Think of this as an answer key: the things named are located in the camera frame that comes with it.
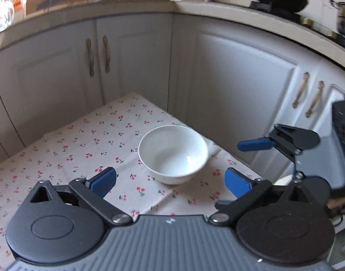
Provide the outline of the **white ceramic bowl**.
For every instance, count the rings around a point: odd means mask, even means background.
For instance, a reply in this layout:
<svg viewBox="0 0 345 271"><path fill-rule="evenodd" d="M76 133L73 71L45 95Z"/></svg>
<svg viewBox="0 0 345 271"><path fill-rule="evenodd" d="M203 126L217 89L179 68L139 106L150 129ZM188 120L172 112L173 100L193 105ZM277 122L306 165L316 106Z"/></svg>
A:
<svg viewBox="0 0 345 271"><path fill-rule="evenodd" d="M178 185L204 168L209 149L206 140L193 129L163 125L142 137L138 155L152 177L162 184Z"/></svg>

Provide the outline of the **white kitchen cabinets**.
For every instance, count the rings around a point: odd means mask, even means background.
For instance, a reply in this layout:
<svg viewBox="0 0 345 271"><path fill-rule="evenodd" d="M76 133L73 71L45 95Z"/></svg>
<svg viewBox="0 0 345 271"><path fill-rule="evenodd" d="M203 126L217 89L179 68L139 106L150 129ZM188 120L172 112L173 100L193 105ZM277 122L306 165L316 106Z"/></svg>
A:
<svg viewBox="0 0 345 271"><path fill-rule="evenodd" d="M0 52L0 97L21 143L12 157L130 94L221 147L256 175L289 169L237 143L276 124L330 130L345 71L276 35L213 18L124 15L36 35Z"/></svg>

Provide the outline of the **steel pot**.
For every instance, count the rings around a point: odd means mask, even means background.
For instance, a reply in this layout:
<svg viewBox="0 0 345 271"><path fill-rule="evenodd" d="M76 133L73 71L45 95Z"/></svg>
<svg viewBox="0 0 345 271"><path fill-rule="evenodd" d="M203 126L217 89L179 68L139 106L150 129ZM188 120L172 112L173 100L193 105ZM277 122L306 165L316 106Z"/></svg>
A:
<svg viewBox="0 0 345 271"><path fill-rule="evenodd" d="M331 6L338 10L337 29L341 35L345 36L345 2L336 2L335 0L329 1Z"/></svg>

